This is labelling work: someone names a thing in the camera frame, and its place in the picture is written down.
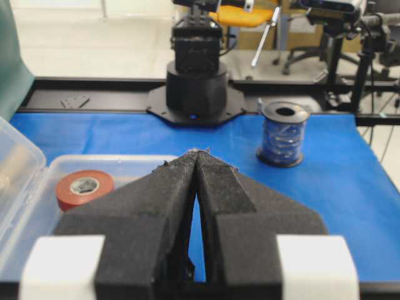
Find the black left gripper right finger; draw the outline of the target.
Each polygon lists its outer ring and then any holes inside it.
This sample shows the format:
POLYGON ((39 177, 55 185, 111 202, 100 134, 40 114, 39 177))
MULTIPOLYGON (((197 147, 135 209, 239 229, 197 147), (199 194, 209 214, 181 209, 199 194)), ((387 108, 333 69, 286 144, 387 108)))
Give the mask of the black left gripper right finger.
POLYGON ((342 236, 320 215, 201 151, 207 271, 228 299, 359 299, 342 236))

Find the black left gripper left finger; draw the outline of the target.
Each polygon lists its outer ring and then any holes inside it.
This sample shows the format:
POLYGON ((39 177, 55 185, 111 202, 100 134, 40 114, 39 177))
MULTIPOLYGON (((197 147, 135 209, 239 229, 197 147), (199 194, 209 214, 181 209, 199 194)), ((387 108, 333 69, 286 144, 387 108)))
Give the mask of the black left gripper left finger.
POLYGON ((21 299, 154 299, 156 283, 187 249, 198 155, 63 214, 39 238, 19 284, 21 299))

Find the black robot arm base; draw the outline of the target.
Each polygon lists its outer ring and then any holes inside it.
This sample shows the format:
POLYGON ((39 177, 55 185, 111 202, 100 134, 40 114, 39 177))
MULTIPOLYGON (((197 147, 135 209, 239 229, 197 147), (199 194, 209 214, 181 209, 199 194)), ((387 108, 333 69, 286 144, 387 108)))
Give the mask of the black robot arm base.
POLYGON ((147 112, 180 126, 216 126, 244 114, 243 92, 229 87, 220 61, 223 30, 210 16, 222 1, 176 1, 190 11, 173 26, 175 58, 164 86, 149 92, 147 112))

